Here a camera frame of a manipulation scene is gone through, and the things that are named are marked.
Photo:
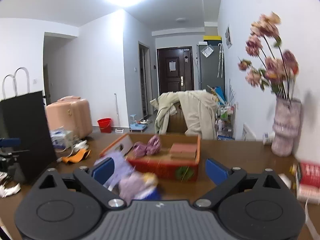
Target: metal screw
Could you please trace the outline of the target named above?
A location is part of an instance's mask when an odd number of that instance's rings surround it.
[[[110,207],[122,207],[124,205],[124,201],[120,198],[114,198],[108,201],[108,205]]]
[[[200,198],[196,201],[196,205],[198,207],[209,207],[211,205],[211,201],[209,199]]]

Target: pink vase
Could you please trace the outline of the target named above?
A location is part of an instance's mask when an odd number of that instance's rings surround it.
[[[301,101],[277,98],[276,115],[272,126],[276,133],[271,150],[275,155],[287,157],[292,152],[293,139],[300,127]]]

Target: refrigerator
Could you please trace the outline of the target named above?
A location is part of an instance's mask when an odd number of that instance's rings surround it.
[[[206,57],[201,50],[204,49],[206,45],[197,45],[197,58],[198,58],[198,80],[199,80],[199,89],[206,89],[210,91],[207,87],[221,87],[221,90],[224,95],[225,91],[225,82],[224,82],[224,73],[221,77],[221,72],[223,71],[222,65],[220,66],[220,73],[218,77],[218,68],[219,68],[219,46],[212,46],[214,52],[209,57]]]

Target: white wall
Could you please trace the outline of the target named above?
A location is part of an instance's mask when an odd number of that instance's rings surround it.
[[[103,16],[79,28],[79,37],[51,44],[45,52],[52,99],[67,95],[86,98],[92,124],[110,117],[118,126],[114,93],[120,122],[129,127],[124,84],[124,11]]]
[[[150,69],[146,69],[147,90],[152,88],[152,95],[148,98],[158,97],[157,70],[156,65],[155,38],[151,31],[130,14],[124,12],[124,76],[127,97],[128,116],[136,114],[136,119],[143,117],[141,86],[140,86],[140,65],[139,65],[139,42],[150,48]]]
[[[199,41],[203,41],[205,33],[190,34],[190,35],[166,35],[164,37],[156,38],[156,48],[172,48],[172,47],[190,47],[192,46],[193,55],[193,77],[195,90],[199,88],[198,83],[198,65],[197,65],[197,44]]]
[[[30,75],[30,91],[44,89],[43,42],[44,33],[78,36],[78,28],[61,23],[2,18],[0,19],[0,80],[13,74],[19,67],[26,67]],[[23,71],[17,74],[18,93],[27,92]],[[12,80],[5,83],[6,96],[14,96]]]
[[[245,52],[245,41],[250,34],[250,24],[257,21],[261,13],[274,11],[281,17],[279,26],[283,41],[282,48],[290,49],[300,65],[295,97],[303,103],[302,128],[296,156],[300,159],[320,162],[320,88],[319,88],[319,41],[320,1],[319,0],[221,0],[218,20],[219,34],[225,44],[224,33],[230,24],[233,46],[225,45],[226,89],[231,79],[236,91],[239,110],[236,112],[236,138],[242,133],[243,123],[247,123],[257,139],[263,132],[272,130],[276,99],[267,89],[249,86],[245,73],[238,70],[240,58],[250,58]],[[259,59],[253,64],[260,67]]]

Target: table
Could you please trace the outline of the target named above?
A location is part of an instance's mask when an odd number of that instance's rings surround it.
[[[93,166],[99,153],[121,135],[93,133],[88,138],[92,150],[88,159],[70,165],[59,163],[56,169],[60,173],[69,173],[79,166]],[[289,168],[297,162],[293,156],[288,158],[275,156],[270,146],[263,146],[261,142],[202,140],[198,180],[196,182],[160,180],[159,185],[164,192],[164,199],[188,199],[193,202],[214,188],[213,182],[208,179],[204,171],[204,162],[207,158],[214,158],[229,168],[235,166],[244,168],[249,173],[261,173],[265,168],[272,168],[278,174],[286,174],[290,179],[293,177],[289,173]],[[14,240],[21,240],[14,224],[14,212],[30,188],[31,186],[23,185],[18,194],[0,200],[0,217]],[[320,206],[308,205],[308,209],[313,224],[320,232]],[[303,227],[298,240],[312,240],[306,226]]]

